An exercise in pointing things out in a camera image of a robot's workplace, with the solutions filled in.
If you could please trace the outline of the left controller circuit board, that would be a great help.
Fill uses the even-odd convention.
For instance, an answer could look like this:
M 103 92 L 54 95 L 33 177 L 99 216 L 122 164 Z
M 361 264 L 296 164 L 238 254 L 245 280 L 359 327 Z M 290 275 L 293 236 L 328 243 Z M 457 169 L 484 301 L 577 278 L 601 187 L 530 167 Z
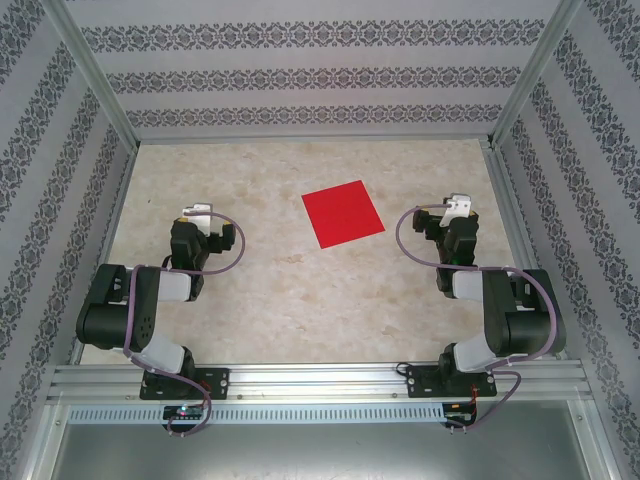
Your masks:
M 204 416 L 204 408 L 200 405 L 165 406 L 163 420 L 200 421 Z

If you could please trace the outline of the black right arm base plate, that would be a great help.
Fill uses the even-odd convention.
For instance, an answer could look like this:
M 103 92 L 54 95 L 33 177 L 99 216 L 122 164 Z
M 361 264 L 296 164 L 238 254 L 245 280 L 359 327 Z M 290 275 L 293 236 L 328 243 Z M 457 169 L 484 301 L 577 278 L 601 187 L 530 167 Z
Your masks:
M 410 398 L 492 398 L 496 385 L 486 373 L 464 373 L 453 370 L 445 373 L 437 365 L 409 365 L 406 383 Z

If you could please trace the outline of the aluminium back rail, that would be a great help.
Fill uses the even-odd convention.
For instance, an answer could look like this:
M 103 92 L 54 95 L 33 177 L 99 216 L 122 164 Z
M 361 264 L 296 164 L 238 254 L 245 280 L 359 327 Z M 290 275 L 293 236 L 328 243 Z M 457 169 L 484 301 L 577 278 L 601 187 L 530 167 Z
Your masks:
M 258 136 L 214 136 L 214 137 L 167 137 L 141 140 L 141 146 L 152 145 L 211 145 L 253 143 L 323 143 L 323 142 L 376 142 L 376 141 L 465 141 L 477 140 L 481 145 L 490 145 L 488 134 L 403 134 L 403 135 L 258 135 Z

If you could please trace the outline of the aluminium side rail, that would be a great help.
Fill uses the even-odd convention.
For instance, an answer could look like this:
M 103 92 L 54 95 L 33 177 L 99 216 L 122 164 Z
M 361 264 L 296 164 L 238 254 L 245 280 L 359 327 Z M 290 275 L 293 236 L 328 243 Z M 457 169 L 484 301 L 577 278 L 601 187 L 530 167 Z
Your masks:
M 489 146 L 482 148 L 515 265 L 483 275 L 485 336 L 497 357 L 519 361 L 555 356 L 566 344 L 566 328 L 548 273 L 533 258 L 505 168 Z
M 109 215 L 107 217 L 105 231 L 103 232 L 103 236 L 101 238 L 101 245 L 98 251 L 97 257 L 94 262 L 94 271 L 90 278 L 89 286 L 87 289 L 87 293 L 90 290 L 91 282 L 93 281 L 95 274 L 99 266 L 108 261 L 112 245 L 114 242 L 114 238 L 116 235 L 117 224 L 119 218 L 121 216 L 122 208 L 126 198 L 126 192 L 129 187 L 129 183 L 131 180 L 133 168 L 135 165 L 135 161 L 137 155 L 139 153 L 139 145 L 131 153 L 127 156 L 125 165 L 121 172 L 121 176 L 119 179 L 119 183 L 117 185 L 116 192 L 114 194 L 114 198 L 110 204 Z M 76 366 L 79 365 L 82 359 L 84 346 L 83 344 L 77 340 L 77 335 L 75 334 L 75 326 L 74 326 L 74 336 L 72 338 L 71 349 L 69 351 L 68 356 L 68 365 Z

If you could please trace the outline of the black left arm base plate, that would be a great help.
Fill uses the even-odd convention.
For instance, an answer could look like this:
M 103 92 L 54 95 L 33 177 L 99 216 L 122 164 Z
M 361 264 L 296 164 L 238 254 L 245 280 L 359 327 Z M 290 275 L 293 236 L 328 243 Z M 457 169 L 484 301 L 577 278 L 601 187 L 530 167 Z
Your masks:
M 230 370 L 197 367 L 191 380 L 204 388 L 212 400 L 225 400 L 229 387 Z M 203 394 L 184 382 L 144 372 L 139 391 L 142 400 L 203 400 Z

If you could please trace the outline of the right controller circuit board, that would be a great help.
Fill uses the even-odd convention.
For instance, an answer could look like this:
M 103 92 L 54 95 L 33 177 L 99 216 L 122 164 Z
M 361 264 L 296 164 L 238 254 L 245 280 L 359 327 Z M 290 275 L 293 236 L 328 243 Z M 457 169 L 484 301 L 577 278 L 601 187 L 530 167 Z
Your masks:
M 445 403 L 443 409 L 446 417 L 452 417 L 459 422 L 471 422 L 477 415 L 475 402 Z

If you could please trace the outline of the red square paper sheet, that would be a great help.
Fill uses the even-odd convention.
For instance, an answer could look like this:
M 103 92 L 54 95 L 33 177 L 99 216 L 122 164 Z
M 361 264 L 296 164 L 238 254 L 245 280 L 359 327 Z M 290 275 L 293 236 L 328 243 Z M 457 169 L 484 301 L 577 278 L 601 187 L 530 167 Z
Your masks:
M 385 231 L 361 180 L 307 193 L 302 201 L 321 249 Z

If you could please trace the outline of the aluminium frame post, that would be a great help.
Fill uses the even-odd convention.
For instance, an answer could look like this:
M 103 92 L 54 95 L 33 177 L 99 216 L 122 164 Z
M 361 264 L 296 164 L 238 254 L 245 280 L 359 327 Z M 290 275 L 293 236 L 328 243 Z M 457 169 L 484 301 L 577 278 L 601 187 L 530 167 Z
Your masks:
M 84 79 L 91 87 L 119 138 L 129 150 L 137 150 L 140 140 L 122 108 L 106 74 L 100 67 L 80 27 L 73 19 L 65 0 L 41 0 Z
M 559 0 L 506 101 L 493 131 L 489 135 L 489 144 L 493 149 L 496 149 L 504 142 L 512 124 L 516 121 L 527 98 L 552 57 L 554 49 L 583 2 L 584 0 Z

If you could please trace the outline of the controller circuit board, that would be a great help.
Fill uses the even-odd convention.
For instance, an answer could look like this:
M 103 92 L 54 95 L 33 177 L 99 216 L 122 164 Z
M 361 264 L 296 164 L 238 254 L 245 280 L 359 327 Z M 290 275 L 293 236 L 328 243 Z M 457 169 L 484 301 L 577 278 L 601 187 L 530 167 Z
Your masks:
M 445 403 L 443 409 L 446 417 L 452 417 L 459 422 L 471 422 L 477 415 L 475 402 Z
M 200 405 L 165 406 L 163 420 L 200 421 L 204 416 L 204 408 Z

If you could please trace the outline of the aluminium mounting rail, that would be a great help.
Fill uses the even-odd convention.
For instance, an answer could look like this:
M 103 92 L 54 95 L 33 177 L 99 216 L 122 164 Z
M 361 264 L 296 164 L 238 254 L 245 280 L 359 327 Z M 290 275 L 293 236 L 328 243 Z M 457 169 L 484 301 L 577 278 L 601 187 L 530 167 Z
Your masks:
M 406 380 L 393 363 L 228 365 L 228 403 L 324 404 L 409 401 Z M 516 364 L 521 376 L 514 400 L 591 400 L 577 360 Z M 133 365 L 58 366 L 46 392 L 48 404 L 133 404 L 143 372 Z

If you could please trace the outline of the grey metal sheet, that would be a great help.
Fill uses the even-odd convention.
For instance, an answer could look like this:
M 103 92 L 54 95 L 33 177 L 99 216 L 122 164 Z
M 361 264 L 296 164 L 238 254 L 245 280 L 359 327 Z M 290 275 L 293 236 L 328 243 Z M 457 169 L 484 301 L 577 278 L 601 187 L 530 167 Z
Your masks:
M 158 426 L 72 425 L 53 480 L 603 480 L 557 425 L 219 425 L 175 439 Z

